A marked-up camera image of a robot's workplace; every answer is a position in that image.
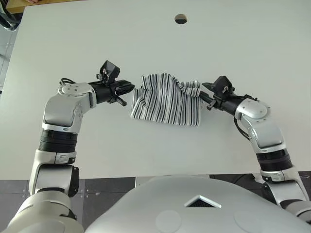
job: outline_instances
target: table surface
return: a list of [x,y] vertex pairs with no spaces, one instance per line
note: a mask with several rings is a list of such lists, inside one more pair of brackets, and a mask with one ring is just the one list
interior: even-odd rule
[[79,0],[40,0],[38,3],[29,3],[26,0],[9,0],[8,3],[6,4],[6,9],[10,13],[14,14],[23,12],[26,6],[58,3],[66,1],[79,1]]
[[[177,14],[188,21],[178,25]],[[0,99],[0,179],[27,179],[46,101],[61,78],[91,82],[105,60],[139,86],[141,75],[180,81],[226,75],[237,94],[270,104],[292,162],[311,169],[311,15],[308,0],[90,0],[28,7]],[[85,114],[81,178],[258,172],[256,155],[225,112],[201,126],[130,118],[132,94]]]

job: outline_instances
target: silver robot arm segment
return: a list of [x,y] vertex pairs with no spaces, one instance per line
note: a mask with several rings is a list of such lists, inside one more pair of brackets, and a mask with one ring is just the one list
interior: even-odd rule
[[[211,110],[216,108],[234,116],[239,132],[247,138],[257,156],[260,173],[266,183],[262,187],[263,196],[304,221],[311,221],[311,202],[292,165],[285,140],[279,127],[271,117],[271,108],[249,95],[236,96],[235,88],[226,76],[220,76],[214,83],[203,83],[214,93],[213,98],[201,92],[200,97]],[[243,131],[240,122],[247,130]]]
[[82,233],[71,211],[69,197],[79,188],[75,146],[84,113],[102,102],[126,105],[119,96],[134,89],[130,82],[115,81],[120,69],[106,61],[97,82],[66,79],[46,104],[39,149],[35,152],[27,198],[5,233]]

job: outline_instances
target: gray floor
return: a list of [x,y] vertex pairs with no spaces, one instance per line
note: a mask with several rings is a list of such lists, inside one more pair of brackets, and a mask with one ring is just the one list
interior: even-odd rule
[[[17,32],[8,32],[0,27],[0,90],[2,90]],[[304,185],[311,194],[310,171],[301,172]],[[261,195],[260,184],[251,174],[211,175],[211,178],[236,183]],[[80,180],[78,194],[71,198],[73,212],[86,229],[91,222],[108,210],[126,192],[134,188],[135,178]],[[0,181],[0,232],[23,201],[28,197],[28,181]]]

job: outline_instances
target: towel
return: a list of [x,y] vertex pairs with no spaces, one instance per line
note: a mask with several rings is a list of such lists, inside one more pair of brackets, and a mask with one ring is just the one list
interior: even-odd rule
[[179,82],[170,74],[142,76],[140,89],[134,89],[131,117],[165,124],[199,126],[200,84]]

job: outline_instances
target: cable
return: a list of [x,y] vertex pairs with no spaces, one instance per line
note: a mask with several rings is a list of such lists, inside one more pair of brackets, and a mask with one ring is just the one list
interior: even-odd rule
[[245,137],[248,141],[249,141],[249,135],[247,134],[247,132],[243,131],[239,125],[238,125],[238,120],[236,118],[234,118],[234,124],[237,127],[238,131],[243,135],[243,137]]
[[62,78],[61,81],[59,82],[59,84],[61,85],[66,85],[66,84],[75,84],[76,82],[74,82],[71,79],[67,79],[67,78]]
[[[75,81],[67,78],[62,78],[61,81],[59,82],[60,85],[75,84],[75,83],[76,83]],[[90,82],[88,84],[99,84],[99,83],[102,83],[102,81]]]

